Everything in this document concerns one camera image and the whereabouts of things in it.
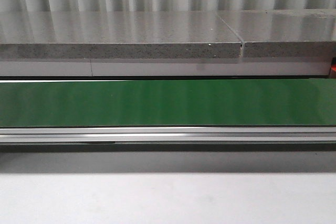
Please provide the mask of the grey speckled stone slab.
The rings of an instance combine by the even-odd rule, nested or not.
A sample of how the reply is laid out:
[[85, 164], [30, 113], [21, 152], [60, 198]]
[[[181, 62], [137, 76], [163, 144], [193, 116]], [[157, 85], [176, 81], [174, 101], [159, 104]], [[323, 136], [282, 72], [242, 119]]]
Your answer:
[[215, 12], [5, 12], [2, 59], [235, 59]]

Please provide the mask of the green conveyor belt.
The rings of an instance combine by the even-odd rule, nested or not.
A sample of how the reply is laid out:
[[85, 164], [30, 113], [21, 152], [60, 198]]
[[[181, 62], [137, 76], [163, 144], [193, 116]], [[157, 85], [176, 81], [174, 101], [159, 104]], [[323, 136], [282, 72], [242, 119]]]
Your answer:
[[335, 80], [1, 84], [2, 127], [165, 125], [335, 125]]

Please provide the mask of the aluminium conveyor frame rail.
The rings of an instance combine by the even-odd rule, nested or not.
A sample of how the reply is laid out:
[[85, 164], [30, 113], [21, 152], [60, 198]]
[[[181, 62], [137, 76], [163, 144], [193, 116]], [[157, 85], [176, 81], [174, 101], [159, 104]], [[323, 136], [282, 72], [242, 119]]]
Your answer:
[[335, 143], [334, 126], [3, 128], [2, 144]]

